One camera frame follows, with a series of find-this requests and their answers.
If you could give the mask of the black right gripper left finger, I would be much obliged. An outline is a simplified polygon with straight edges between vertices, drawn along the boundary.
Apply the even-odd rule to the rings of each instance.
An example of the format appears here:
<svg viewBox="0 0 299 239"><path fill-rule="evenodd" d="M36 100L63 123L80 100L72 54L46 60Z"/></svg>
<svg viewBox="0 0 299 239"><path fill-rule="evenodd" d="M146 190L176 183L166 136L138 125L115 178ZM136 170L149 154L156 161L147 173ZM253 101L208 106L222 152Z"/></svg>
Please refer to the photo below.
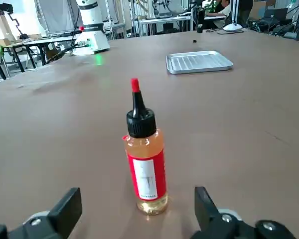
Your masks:
<svg viewBox="0 0 299 239"><path fill-rule="evenodd" d="M0 239L67 239L81 215L81 190L74 187L50 211L32 215L18 228L0 225Z"/></svg>

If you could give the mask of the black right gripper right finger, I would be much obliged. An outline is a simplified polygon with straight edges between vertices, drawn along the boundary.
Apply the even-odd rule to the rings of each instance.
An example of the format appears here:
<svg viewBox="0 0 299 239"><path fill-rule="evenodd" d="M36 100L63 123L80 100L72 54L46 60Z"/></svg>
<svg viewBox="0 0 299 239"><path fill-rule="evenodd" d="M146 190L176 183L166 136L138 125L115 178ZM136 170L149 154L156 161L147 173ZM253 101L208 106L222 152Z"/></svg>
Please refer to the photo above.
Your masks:
<svg viewBox="0 0 299 239"><path fill-rule="evenodd" d="M287 227L272 220L259 220L254 226L233 213L219 212L205 187L194 188L194 209L200 227L193 239L294 239Z"/></svg>

